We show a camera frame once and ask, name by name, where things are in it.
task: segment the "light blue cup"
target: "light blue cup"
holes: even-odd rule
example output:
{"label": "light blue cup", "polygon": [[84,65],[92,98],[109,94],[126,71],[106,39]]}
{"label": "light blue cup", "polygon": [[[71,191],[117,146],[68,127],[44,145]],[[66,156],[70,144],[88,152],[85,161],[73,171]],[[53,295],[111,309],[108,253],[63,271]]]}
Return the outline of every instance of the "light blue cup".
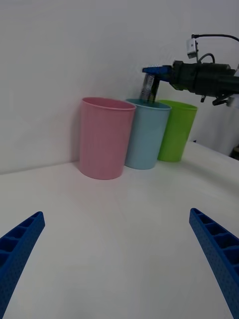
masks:
{"label": "light blue cup", "polygon": [[127,99],[136,105],[125,165],[135,169],[150,169],[157,162],[171,107],[138,99]]}

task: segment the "green cup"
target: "green cup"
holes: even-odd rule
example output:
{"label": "green cup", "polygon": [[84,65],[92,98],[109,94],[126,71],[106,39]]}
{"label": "green cup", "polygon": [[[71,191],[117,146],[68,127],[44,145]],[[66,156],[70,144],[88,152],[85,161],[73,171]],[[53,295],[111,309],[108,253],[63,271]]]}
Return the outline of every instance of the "green cup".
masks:
{"label": "green cup", "polygon": [[193,105],[181,102],[168,100],[159,102],[171,106],[172,110],[169,114],[158,160],[180,161],[198,109]]}

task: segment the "pink cup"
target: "pink cup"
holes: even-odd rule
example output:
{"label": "pink cup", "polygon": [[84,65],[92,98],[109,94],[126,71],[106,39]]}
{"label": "pink cup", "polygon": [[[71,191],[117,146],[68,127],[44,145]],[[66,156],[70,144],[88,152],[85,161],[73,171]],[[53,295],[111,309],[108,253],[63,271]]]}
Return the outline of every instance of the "pink cup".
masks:
{"label": "pink cup", "polygon": [[122,174],[135,105],[105,98],[81,102],[80,171],[96,179]]}

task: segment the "cable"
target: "cable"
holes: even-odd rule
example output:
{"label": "cable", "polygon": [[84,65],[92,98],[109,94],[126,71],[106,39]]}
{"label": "cable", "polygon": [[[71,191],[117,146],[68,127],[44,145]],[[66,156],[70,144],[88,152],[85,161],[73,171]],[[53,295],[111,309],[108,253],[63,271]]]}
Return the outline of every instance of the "cable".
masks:
{"label": "cable", "polygon": [[210,57],[212,58],[212,60],[213,60],[213,63],[215,63],[215,57],[214,57],[214,55],[213,55],[212,53],[206,53],[206,54],[204,54],[204,55],[198,60],[197,63],[200,63],[204,58],[206,58],[206,56],[210,56]]}
{"label": "cable", "polygon": [[219,36],[219,37],[224,37],[224,38],[231,38],[233,40],[236,40],[237,42],[239,42],[239,38],[237,38],[236,36],[230,35],[230,34],[192,34],[192,38],[201,38],[201,37],[206,37],[206,36]]}

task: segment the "table surface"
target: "table surface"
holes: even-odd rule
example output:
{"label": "table surface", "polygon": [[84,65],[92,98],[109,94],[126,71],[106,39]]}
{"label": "table surface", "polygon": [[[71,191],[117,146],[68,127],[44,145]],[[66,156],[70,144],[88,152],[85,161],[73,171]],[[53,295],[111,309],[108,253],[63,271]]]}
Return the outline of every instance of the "table surface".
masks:
{"label": "table surface", "polygon": [[239,162],[188,143],[180,163],[114,180],[75,163],[0,176],[0,236],[42,210],[4,319],[232,319],[189,225],[196,207],[239,237]]}

